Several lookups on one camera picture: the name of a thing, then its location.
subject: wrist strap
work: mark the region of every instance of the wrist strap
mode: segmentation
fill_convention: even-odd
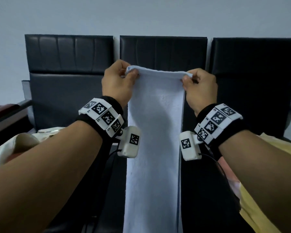
[[[83,121],[95,129],[103,140],[115,137],[124,124],[123,109],[112,97],[93,98],[79,110],[76,121]]]
[[[197,116],[195,133],[210,147],[217,148],[234,134],[247,129],[241,114],[225,104],[211,104]]]

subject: hand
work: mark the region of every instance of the hand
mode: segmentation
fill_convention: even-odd
[[[102,95],[110,96],[116,99],[122,108],[124,108],[132,97],[132,87],[138,76],[138,70],[133,70],[125,78],[126,68],[129,63],[123,60],[117,60],[113,65],[105,70],[105,75],[101,80]]]
[[[194,69],[188,73],[193,74],[193,79],[197,80],[198,84],[193,83],[192,79],[185,75],[182,86],[186,90],[186,101],[197,116],[206,106],[217,102],[218,85],[216,76],[205,70]]]

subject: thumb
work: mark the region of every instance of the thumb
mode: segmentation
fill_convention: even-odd
[[[187,91],[191,86],[194,85],[192,79],[188,75],[184,75],[182,78],[182,86]]]
[[[136,78],[138,77],[138,70],[134,69],[131,72],[129,72],[126,77],[125,77],[125,81],[127,81],[128,83],[134,85]]]

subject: yellow cloth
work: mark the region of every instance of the yellow cloth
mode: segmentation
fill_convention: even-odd
[[[263,133],[260,136],[264,141],[291,154],[291,143],[279,140],[275,137]],[[280,231],[264,215],[256,202],[249,195],[247,190],[241,185],[241,216],[252,227],[256,233],[280,233]]]

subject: forearm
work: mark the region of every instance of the forearm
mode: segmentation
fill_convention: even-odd
[[[291,232],[291,155],[245,130],[219,147],[226,162],[283,232]]]
[[[0,167],[0,232],[41,232],[93,163],[102,139],[77,121]]]

